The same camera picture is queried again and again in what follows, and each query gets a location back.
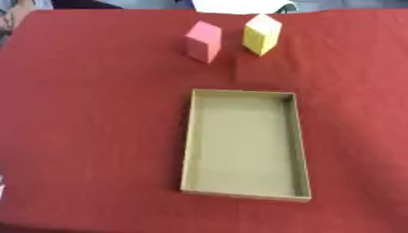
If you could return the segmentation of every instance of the yellow cube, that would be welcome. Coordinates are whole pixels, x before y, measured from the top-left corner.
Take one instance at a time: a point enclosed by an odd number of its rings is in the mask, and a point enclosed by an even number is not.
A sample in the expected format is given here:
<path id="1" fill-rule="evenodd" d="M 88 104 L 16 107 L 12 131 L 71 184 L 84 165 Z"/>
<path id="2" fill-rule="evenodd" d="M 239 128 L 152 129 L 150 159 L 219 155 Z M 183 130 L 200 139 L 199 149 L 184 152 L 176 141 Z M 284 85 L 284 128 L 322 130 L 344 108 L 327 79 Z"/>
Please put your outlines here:
<path id="1" fill-rule="evenodd" d="M 257 15 L 245 25 L 242 43 L 262 56 L 278 43 L 281 27 L 281 22 L 267 15 Z"/>

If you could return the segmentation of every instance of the cube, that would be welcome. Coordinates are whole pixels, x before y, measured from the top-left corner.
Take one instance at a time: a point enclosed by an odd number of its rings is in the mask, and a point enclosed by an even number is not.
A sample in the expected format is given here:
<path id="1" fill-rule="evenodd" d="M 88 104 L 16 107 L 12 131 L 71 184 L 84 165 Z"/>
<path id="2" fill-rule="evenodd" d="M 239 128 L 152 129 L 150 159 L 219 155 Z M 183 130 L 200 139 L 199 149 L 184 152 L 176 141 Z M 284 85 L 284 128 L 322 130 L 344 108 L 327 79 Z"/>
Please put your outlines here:
<path id="1" fill-rule="evenodd" d="M 242 44 L 262 56 L 278 43 L 281 27 L 281 22 L 267 15 L 257 15 L 245 25 Z"/>
<path id="2" fill-rule="evenodd" d="M 189 56 L 207 64 L 221 49 L 221 28 L 198 21 L 186 34 Z"/>

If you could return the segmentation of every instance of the cardboard tray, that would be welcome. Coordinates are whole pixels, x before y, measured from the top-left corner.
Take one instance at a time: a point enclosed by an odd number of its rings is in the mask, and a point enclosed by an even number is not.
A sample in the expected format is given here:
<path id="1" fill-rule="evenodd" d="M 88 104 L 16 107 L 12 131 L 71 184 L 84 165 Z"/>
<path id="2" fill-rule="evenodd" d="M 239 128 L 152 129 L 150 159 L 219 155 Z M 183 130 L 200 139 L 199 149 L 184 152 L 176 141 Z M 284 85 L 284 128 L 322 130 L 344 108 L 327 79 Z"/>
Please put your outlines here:
<path id="1" fill-rule="evenodd" d="M 181 190 L 308 201 L 292 93 L 194 89 Z"/>

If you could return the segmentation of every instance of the red tablecloth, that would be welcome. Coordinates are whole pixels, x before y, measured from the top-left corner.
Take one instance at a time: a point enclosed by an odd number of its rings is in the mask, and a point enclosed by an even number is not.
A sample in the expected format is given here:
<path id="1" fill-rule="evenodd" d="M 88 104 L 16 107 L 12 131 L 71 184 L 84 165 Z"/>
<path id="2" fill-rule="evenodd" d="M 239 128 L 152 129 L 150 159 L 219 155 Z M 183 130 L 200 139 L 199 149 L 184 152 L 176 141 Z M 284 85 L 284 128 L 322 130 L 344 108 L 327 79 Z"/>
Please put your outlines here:
<path id="1" fill-rule="evenodd" d="M 82 230 L 408 231 L 408 11 L 277 15 L 278 47 L 240 46 L 250 15 L 29 16 L 0 52 L 0 222 Z M 224 28 L 209 66 L 184 56 Z M 192 87 L 293 91 L 310 203 L 178 192 Z"/>

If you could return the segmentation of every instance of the person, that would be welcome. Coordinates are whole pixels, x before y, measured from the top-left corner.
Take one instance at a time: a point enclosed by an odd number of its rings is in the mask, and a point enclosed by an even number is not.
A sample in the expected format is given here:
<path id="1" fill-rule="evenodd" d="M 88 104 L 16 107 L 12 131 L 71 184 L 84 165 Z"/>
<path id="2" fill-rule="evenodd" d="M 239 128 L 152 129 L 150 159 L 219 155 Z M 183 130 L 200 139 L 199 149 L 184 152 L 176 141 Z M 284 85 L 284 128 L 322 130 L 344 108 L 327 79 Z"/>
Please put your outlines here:
<path id="1" fill-rule="evenodd" d="M 10 35 L 36 9 L 53 9 L 51 0 L 0 0 L 0 31 Z"/>
<path id="2" fill-rule="evenodd" d="M 0 0 L 0 45 L 36 9 L 120 8 L 96 0 Z"/>

